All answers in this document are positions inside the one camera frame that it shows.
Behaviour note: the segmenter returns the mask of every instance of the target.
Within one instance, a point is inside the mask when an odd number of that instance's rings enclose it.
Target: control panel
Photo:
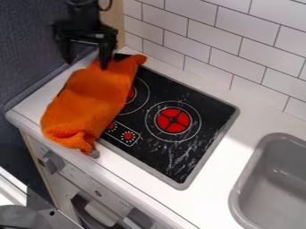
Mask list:
[[[131,147],[140,138],[140,134],[130,129],[129,127],[117,122],[112,121],[107,127],[105,134],[118,140],[127,147]]]

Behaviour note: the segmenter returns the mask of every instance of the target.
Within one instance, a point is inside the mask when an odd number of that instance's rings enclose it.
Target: induction cooktop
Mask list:
[[[116,55],[117,61],[125,57]],[[141,66],[124,109],[99,141],[184,190],[238,113],[234,106]]]

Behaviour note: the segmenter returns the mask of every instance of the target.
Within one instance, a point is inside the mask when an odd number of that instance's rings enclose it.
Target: red button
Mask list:
[[[107,128],[108,130],[113,130],[114,127],[115,127],[115,124],[114,124],[114,123],[110,123],[106,128]]]
[[[131,132],[125,132],[123,137],[125,140],[131,140],[134,137],[134,135]]]

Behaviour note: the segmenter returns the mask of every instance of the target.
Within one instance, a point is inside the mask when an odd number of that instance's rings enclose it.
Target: dark fabric panel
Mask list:
[[[66,15],[64,0],[0,0],[0,108],[49,73],[63,69],[50,23]],[[2,114],[0,150],[0,166],[49,199],[21,135]]]

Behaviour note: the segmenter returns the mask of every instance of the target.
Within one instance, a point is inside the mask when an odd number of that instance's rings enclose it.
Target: tile backsplash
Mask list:
[[[305,0],[123,0],[126,44],[306,120]]]

